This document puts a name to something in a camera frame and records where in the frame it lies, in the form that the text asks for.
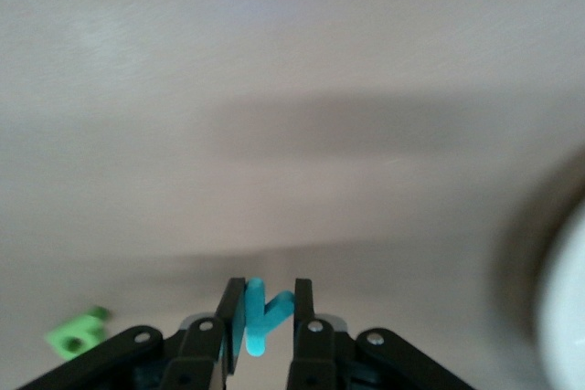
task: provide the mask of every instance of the metal screw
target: metal screw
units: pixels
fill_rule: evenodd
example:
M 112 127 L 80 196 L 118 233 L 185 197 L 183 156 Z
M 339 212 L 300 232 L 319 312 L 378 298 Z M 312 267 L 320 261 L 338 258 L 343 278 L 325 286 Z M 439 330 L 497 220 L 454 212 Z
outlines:
M 308 328 L 311 332 L 320 332 L 323 330 L 323 324 L 318 320 L 311 321 L 308 325 Z
M 150 340 L 150 333 L 148 332 L 140 332 L 138 335 L 134 337 L 134 341 L 137 343 L 144 343 Z
M 367 335 L 367 342 L 379 346 L 380 344 L 384 344 L 384 337 L 377 332 L 370 332 Z
M 201 324 L 199 324 L 200 331 L 209 331 L 211 328 L 213 328 L 212 321 L 204 321 Z

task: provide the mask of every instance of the green toy piece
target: green toy piece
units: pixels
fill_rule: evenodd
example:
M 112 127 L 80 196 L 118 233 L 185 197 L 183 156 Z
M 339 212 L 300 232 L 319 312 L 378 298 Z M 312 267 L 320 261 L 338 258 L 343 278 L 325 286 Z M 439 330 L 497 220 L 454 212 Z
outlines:
M 63 359 L 72 360 L 106 339 L 104 322 L 110 313 L 101 306 L 91 308 L 45 334 L 45 340 Z

